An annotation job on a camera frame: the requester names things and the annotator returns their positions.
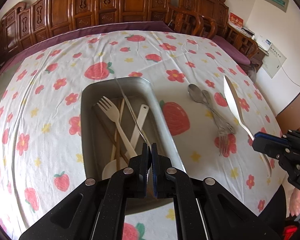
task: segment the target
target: metal tray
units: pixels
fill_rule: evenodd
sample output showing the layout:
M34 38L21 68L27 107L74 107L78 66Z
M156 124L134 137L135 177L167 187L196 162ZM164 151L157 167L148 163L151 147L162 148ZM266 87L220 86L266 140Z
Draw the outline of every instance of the metal tray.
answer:
M142 104L149 106L150 109L143 130L150 142L157 143L159 154L169 157L173 167L185 171L149 81L141 77L119 78L118 81L136 115L138 115ZM112 143L98 121L93 107L97 110L99 117L104 120L111 134L114 134L115 131L115 124L95 106L103 96L106 96L115 104L122 98L120 88L114 79L87 86L82 92L81 99L81 135L84 168L86 177L94 178L96 181L102 180L101 173L104 166L110 161ZM135 124L127 106L125 106L123 111L121 125L130 139ZM137 154L141 154L142 143L143 140L140 137L136 147ZM125 152L122 141L120 146ZM152 174L149 174L147 188L153 192ZM126 214L146 211L171 201L170 199L157 200L151 194L147 194L145 199L128 199Z

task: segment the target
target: person's hand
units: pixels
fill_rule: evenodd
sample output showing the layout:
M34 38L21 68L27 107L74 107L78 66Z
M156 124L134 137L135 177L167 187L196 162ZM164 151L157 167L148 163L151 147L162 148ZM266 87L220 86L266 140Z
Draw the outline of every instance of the person's hand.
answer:
M295 188L290 198L290 214L298 216L300 214L300 190Z

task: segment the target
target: white plastic fork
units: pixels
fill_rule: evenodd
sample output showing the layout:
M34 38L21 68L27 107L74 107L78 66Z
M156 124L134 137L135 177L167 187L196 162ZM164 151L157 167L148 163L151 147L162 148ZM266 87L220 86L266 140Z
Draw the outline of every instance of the white plastic fork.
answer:
M108 98L103 97L97 105L100 107L100 109L106 114L106 116L115 123L117 130L121 136L121 139L124 143L124 146L127 149L127 152L130 156L130 158L137 156L135 150L133 149L131 143L129 142L126 134L122 130L122 127L119 122L120 118L120 112L119 109L115 106L114 103L112 103Z

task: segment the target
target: floral tablecloth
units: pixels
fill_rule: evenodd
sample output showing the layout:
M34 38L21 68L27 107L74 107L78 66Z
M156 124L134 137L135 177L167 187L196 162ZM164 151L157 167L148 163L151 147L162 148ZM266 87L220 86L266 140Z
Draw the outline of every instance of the floral tablecloth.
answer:
M214 177L258 215L285 172L271 159L272 177L231 114L223 75L233 82L247 126L280 135L264 98L214 42L161 32L90 35L40 51L21 64L0 103L0 224L12 239L85 180L81 148L83 89L114 75L142 76L153 86L189 176ZM219 156L211 111L192 101L196 84L235 127ZM126 216L124 239L176 239L173 204Z

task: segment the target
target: stainless steel spoon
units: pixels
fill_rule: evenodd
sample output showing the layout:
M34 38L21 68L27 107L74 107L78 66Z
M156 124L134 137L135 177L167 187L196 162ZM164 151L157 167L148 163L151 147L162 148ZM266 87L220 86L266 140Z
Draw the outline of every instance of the stainless steel spoon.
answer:
M229 124L228 121L224 117L222 117L217 111L215 111L213 108L211 108L208 105L208 103L205 99L205 96L203 95L203 93L202 93L202 91L200 90L199 87L197 87L194 84L190 84L190 85L188 85L188 92L189 92L189 95L190 95L190 97L192 98L193 101L196 101L198 103L202 103L202 104L206 105L207 107L209 107L209 109L213 113L215 113L216 116L218 116L222 122L224 122L224 124L228 128L229 132L232 133L232 134L235 134L234 127L231 124Z

